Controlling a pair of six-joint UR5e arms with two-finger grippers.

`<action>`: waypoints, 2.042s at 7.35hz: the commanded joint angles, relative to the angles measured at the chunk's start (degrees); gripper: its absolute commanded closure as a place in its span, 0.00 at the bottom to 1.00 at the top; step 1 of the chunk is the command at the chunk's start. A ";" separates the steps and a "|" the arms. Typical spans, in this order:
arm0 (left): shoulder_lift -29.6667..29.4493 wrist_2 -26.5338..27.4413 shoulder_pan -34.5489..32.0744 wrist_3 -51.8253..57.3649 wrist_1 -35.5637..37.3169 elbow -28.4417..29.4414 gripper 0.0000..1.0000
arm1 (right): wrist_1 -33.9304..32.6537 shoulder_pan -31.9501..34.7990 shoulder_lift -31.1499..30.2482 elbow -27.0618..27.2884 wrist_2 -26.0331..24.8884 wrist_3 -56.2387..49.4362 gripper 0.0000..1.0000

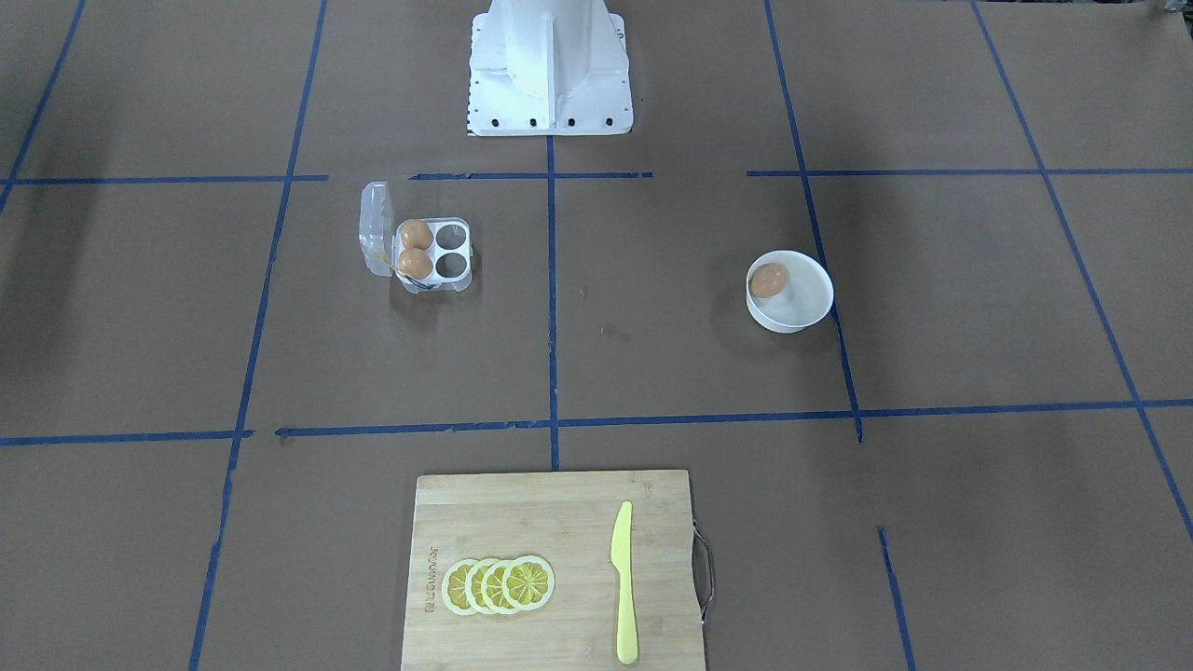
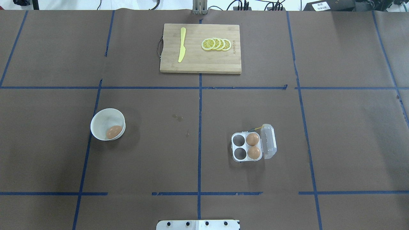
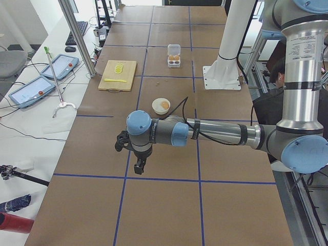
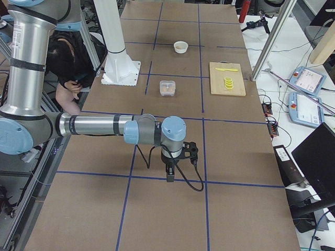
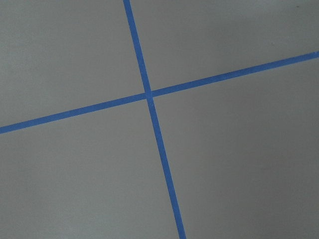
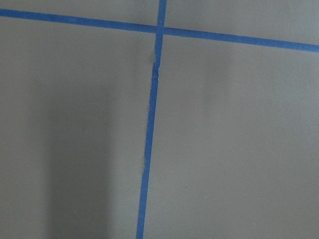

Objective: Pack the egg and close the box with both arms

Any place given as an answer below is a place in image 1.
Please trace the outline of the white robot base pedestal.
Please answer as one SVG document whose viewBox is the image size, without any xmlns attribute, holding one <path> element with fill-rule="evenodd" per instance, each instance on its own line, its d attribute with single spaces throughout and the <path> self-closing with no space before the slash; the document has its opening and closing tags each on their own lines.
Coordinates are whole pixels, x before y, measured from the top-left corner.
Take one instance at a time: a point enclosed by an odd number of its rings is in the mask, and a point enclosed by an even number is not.
<svg viewBox="0 0 1193 671">
<path fill-rule="evenodd" d="M 604 1 L 494 1 L 470 47 L 470 136 L 631 133 L 625 21 Z"/>
</svg>

